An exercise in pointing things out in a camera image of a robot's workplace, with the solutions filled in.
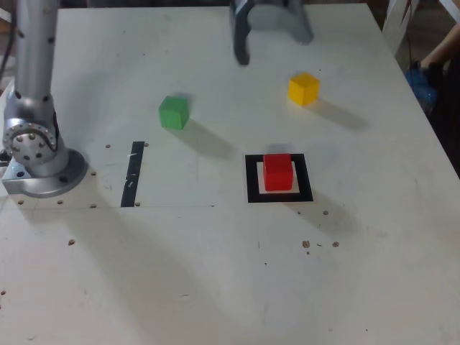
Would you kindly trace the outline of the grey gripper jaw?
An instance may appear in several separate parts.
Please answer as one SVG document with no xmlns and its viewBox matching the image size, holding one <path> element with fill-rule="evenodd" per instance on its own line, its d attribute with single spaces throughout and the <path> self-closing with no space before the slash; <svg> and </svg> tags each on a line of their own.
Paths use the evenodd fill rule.
<svg viewBox="0 0 460 345">
<path fill-rule="evenodd" d="M 255 30 L 287 32 L 302 45 L 313 41 L 313 30 L 302 1 L 255 1 L 249 12 L 249 24 Z"/>
<path fill-rule="evenodd" d="M 247 51 L 247 37 L 251 31 L 248 21 L 249 12 L 252 10 L 251 1 L 230 1 L 231 31 L 233 35 L 233 50 L 236 61 L 241 66 L 249 64 Z"/>
</svg>

